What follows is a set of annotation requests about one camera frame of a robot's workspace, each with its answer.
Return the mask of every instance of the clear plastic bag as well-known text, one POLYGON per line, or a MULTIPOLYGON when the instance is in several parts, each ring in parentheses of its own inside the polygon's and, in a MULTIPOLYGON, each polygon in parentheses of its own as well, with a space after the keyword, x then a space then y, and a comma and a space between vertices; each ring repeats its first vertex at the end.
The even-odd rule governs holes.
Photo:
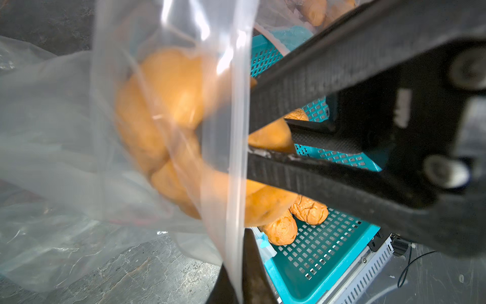
POLYGON ((56 57, 31 43, 0 36, 0 73, 56 57))
POLYGON ((282 54, 287 55, 304 43, 316 29, 299 19, 285 0, 260 0, 255 29, 282 54))
MULTIPOLYGON (((245 120, 248 109, 233 107, 233 104, 228 107, 228 102, 222 114, 207 119, 209 125, 195 132, 199 133, 196 136, 212 140, 210 146, 206 144, 209 157, 204 160, 220 169, 219 174, 208 170, 209 178, 205 181, 211 187, 220 186, 214 188, 220 194, 219 199, 211 200, 212 193, 206 192, 206 196, 201 195, 199 202, 196 201, 197 210, 205 219, 203 223, 160 196, 150 179, 133 165, 130 154, 118 140, 113 113, 98 117, 106 121, 92 123, 92 116, 108 114, 107 109, 112 108, 104 107, 108 104, 100 101, 93 102, 91 106, 95 108, 90 108, 91 52, 43 61, 42 57, 29 53, 32 46, 13 42, 14 46, 28 51, 22 54, 27 62, 38 63, 22 67, 20 61, 14 64, 15 69, 0 74, 0 273, 34 291, 61 288, 129 246, 155 238, 157 231, 168 231, 181 251, 190 257, 220 265, 222 256, 226 255, 225 261, 230 261, 226 264, 228 272, 238 280, 241 277, 238 255, 243 237, 243 211, 240 209, 243 199, 240 198, 239 204, 230 201, 228 206, 233 209, 226 208, 227 185, 231 178, 223 172, 230 162, 237 163, 234 158, 238 153, 233 155, 234 151, 245 155, 247 143, 243 137, 248 129, 245 121, 243 127, 237 128, 233 125, 236 122, 232 121, 229 127, 229 119, 221 118, 236 116, 245 120), (107 141, 101 145, 97 142, 99 146, 95 146, 93 134, 104 134, 102 131, 106 130, 99 125, 103 122, 106 124, 101 126, 111 130, 112 137, 102 137, 107 141), (243 133, 241 142, 237 142, 241 149, 234 148, 232 143, 237 136, 229 134, 235 128, 243 133), (102 157, 107 151, 112 157, 105 160, 102 157), (219 184, 211 183, 213 174, 219 184)), ((10 44, 4 48, 12 49, 10 44)), ((233 60, 247 62, 246 55, 235 52, 233 60)), ((243 82, 249 80, 248 74, 249 71, 242 72, 243 82)), ((248 87, 237 83, 234 88, 242 90, 233 90, 236 96, 248 97, 248 87)), ((261 142, 264 130, 252 134, 248 142, 256 147, 295 152, 290 130, 283 119, 268 127, 267 131, 279 135, 276 143, 261 142)), ((240 165, 241 176, 245 176, 244 161, 240 165)), ((230 167, 230 173, 234 174, 236 169, 230 167)), ((247 199, 250 207, 257 208, 249 208, 253 212, 247 215, 253 220, 248 226, 275 220, 297 196, 256 182, 247 181, 246 184, 251 185, 247 186, 246 194, 258 194, 251 194, 247 199)), ((231 194, 231 198, 237 200, 238 195, 241 194, 231 194)))
POLYGON ((186 232, 203 230, 182 212, 202 219, 240 300, 256 9, 256 0, 100 1, 91 73, 103 218, 186 232), (130 164, 160 195, 120 201, 106 182, 133 183, 122 174, 130 164))

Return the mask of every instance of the bagged potato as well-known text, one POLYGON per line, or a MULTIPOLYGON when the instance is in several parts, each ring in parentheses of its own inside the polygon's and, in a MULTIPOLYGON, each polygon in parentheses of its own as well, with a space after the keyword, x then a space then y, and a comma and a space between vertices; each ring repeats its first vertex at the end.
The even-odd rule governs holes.
POLYGON ((268 241, 277 246, 289 245, 297 236, 297 224, 288 210, 275 221, 259 228, 268 236, 268 241))
POLYGON ((207 233, 240 302, 257 7, 256 0, 99 1, 90 85, 101 217, 207 233), (107 176, 132 178, 153 199, 119 200, 106 190, 107 176))
POLYGON ((297 198, 294 192, 272 186, 246 197, 245 225, 261 226, 276 220, 297 198))
POLYGON ((322 30, 354 9, 357 3, 355 0, 287 0, 287 6, 302 21, 322 30))
POLYGON ((302 195, 290 206, 290 212, 309 225, 322 224, 329 214, 326 205, 302 195))

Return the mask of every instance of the grey concrete floor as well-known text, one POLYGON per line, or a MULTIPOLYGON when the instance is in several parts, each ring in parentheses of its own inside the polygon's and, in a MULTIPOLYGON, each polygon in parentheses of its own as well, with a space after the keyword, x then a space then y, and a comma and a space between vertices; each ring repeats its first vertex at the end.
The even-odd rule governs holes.
POLYGON ((165 234, 128 249, 66 288, 27 291, 0 278, 1 304, 204 303, 219 266, 184 256, 165 234))
MULTIPOLYGON (((432 251, 423 245, 412 259, 432 251)), ((457 259, 439 252, 420 258, 410 266, 407 280, 397 288, 407 265, 408 252, 392 257, 365 295, 355 304, 482 304, 486 299, 486 256, 457 259)))

